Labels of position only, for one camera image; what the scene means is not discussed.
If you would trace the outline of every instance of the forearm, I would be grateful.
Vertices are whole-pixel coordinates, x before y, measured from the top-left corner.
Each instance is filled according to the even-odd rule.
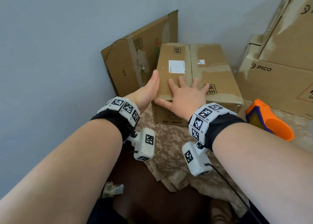
[[[313,219],[313,155],[245,123],[225,128],[213,151],[270,223]]]
[[[121,147],[112,123],[88,122],[0,201],[2,223],[86,223]]]

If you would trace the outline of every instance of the orange tape dispenser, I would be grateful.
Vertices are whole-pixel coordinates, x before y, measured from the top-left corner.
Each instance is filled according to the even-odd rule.
[[[276,117],[270,107],[259,99],[255,100],[246,110],[246,119],[249,124],[277,135],[288,142],[295,138],[292,129]]]

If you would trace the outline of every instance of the black strap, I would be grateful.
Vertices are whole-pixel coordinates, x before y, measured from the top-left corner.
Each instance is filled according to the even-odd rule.
[[[205,134],[204,147],[213,151],[212,146],[217,135],[226,127],[234,123],[239,123],[239,122],[245,122],[245,121],[242,120],[240,117],[237,117],[236,115],[229,114],[229,113],[224,114],[224,115],[219,115],[216,119],[213,120],[213,122],[209,124],[208,131]]]
[[[120,131],[122,135],[123,142],[126,141],[126,139],[129,137],[129,135],[135,131],[135,127],[132,127],[128,120],[124,118],[122,115],[119,114],[119,111],[114,110],[104,110],[102,112],[99,112],[97,115],[93,116],[91,120],[94,119],[106,119],[113,123],[117,129]]]

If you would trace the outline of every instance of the person's right arm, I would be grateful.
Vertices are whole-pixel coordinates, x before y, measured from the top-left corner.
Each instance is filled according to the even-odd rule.
[[[169,80],[173,102],[155,99],[187,121],[205,104],[207,88],[197,81],[180,88]],[[313,155],[269,132],[236,123],[219,133],[213,152],[225,170],[270,223],[312,223]]]

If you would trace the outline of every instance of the person's right hand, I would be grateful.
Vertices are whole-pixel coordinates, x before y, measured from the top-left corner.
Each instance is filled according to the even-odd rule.
[[[167,108],[177,116],[189,121],[195,111],[202,105],[206,104],[205,94],[208,91],[210,84],[206,84],[201,90],[197,89],[198,79],[194,79],[191,87],[188,87],[184,78],[178,78],[180,88],[174,84],[172,79],[168,80],[168,84],[174,94],[173,102],[164,99],[155,99],[157,105]]]

